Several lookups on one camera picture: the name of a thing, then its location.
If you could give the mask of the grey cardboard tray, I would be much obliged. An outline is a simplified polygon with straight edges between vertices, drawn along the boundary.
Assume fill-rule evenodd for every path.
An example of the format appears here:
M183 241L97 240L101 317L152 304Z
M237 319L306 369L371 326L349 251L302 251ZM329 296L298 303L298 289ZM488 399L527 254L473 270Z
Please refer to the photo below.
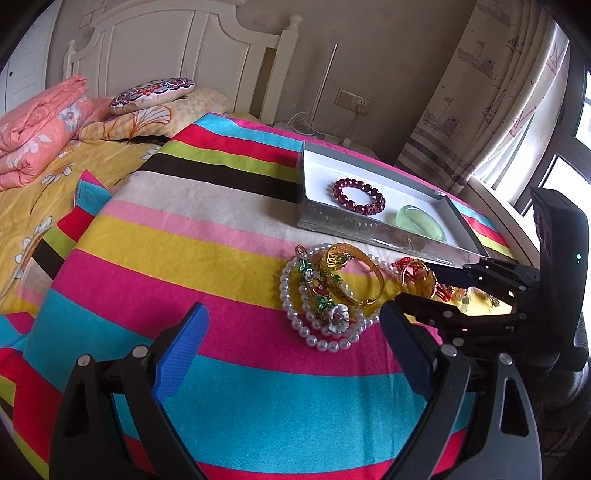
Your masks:
M374 161L306 142L297 159L297 226L447 265L476 263L488 253L452 199ZM446 241L394 224L416 206L443 228Z

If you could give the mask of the white nightstand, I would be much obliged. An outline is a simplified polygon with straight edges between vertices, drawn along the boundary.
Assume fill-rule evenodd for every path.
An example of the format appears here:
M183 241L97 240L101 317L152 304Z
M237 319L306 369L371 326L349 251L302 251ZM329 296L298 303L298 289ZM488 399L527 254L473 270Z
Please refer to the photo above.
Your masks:
M284 121L277 121L276 123L273 124L273 127L276 129L280 129L280 130L284 130L284 131L287 131L290 133L304 136L304 133L301 133L300 131L297 131L296 129L294 129L294 126L288 126L287 122L284 122ZM370 157L370 158L373 158L376 160L379 159L377 154L372 149L370 149L370 147L363 146L359 143L356 143L355 141L352 141L351 143L344 145L344 144L342 144L341 138L331 135L331 134L325 134L323 132L317 132L317 133L311 134L311 138L322 140L325 143L328 143L331 145L337 145L339 147L344 147L346 149L352 150L353 152L365 155L367 157Z

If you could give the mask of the pink folded quilt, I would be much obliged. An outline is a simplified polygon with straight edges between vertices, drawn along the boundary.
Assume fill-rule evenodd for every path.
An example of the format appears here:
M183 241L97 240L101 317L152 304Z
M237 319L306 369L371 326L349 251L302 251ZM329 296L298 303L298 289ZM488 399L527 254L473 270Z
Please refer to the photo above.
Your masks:
M34 181L84 125L109 115L109 97L91 99L87 79L73 75L1 117L3 191Z

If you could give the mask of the white wardrobe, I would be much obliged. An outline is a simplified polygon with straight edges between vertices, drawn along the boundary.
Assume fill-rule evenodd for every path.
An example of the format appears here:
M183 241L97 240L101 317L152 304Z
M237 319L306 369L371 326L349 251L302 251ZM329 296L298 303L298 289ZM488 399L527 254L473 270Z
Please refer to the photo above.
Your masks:
M33 22L1 72L1 115L46 89L50 43L61 1L53 1Z

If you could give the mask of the beige floral pillow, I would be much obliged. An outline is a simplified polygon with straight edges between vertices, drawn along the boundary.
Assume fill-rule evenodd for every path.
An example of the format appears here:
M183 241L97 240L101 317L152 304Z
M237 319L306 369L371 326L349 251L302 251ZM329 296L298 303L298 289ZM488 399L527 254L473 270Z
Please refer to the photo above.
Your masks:
M126 140L135 137L174 137L207 113L228 113L230 101L209 88L196 88L190 94L171 102L116 115L105 121L81 128L80 140Z

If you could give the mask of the white wooden headboard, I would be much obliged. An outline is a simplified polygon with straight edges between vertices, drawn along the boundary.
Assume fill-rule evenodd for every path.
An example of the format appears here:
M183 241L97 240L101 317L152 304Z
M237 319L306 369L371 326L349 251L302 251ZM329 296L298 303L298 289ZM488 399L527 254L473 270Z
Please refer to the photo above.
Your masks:
M238 22L238 1L127 1L91 22L83 48L69 42L63 75L81 74L91 98L148 80L186 77L217 90L229 109L276 120L303 19L278 34Z

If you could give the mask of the patterned striped curtain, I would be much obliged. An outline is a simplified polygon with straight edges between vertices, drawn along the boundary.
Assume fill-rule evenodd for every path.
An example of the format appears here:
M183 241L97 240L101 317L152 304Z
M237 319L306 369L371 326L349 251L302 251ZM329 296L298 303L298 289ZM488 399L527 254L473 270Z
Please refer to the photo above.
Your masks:
M569 40L537 1L479 1L396 164L460 193L553 87Z

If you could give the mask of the green jade bangle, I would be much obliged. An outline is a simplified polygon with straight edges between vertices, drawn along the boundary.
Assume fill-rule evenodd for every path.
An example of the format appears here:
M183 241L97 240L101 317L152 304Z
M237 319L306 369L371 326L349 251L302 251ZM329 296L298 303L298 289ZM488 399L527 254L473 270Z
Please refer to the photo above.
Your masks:
M441 225L427 212L413 206L402 207L394 218L394 224L403 230L445 242L447 237Z

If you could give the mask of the embroidered small pillow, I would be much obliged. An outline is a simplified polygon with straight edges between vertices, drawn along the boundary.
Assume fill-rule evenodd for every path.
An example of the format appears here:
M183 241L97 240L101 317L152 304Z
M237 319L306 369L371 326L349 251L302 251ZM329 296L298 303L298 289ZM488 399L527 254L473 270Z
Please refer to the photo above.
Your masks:
M195 88L193 80L172 77L144 82L116 95L109 104L113 115L121 115L179 99Z

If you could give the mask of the wall power socket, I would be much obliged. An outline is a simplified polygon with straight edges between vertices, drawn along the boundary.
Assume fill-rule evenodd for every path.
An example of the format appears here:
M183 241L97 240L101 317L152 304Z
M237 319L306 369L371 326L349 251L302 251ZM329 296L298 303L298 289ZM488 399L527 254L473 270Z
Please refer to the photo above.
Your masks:
M367 114L370 112L370 106L372 106L372 102L369 99L351 91L339 89L337 96L335 96L335 105L358 113L362 116L367 116Z

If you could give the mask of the yellow floral bed sheet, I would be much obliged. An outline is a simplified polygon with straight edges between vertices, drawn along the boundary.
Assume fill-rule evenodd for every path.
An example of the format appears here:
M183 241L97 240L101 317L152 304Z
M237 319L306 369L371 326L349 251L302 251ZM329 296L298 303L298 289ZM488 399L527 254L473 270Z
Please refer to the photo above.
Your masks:
M42 234L74 207L84 171L112 190L156 153L157 138L71 142L31 184L1 193L1 312L38 307L17 295L21 276Z

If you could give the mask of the gold carved bangle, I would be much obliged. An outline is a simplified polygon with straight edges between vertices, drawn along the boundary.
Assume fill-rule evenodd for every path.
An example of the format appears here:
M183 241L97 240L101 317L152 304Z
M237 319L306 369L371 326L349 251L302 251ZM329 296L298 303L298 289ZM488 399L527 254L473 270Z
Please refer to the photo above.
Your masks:
M329 289L359 308L375 304L385 292L386 280L378 263L352 244L329 246L318 267Z

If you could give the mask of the striped colourful bed cover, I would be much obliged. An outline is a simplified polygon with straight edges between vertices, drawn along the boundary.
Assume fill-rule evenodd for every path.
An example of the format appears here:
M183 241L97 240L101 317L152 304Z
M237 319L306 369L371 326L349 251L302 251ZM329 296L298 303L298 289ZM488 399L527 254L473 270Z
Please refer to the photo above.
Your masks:
M378 324L329 337L312 317L297 247L293 134L208 114L110 193L82 176L76 204L32 257L49 284L1 318L1 404L17 450L42 478L77 359L150 344L195 303L209 328L166 412L212 479L377 479L425 403Z

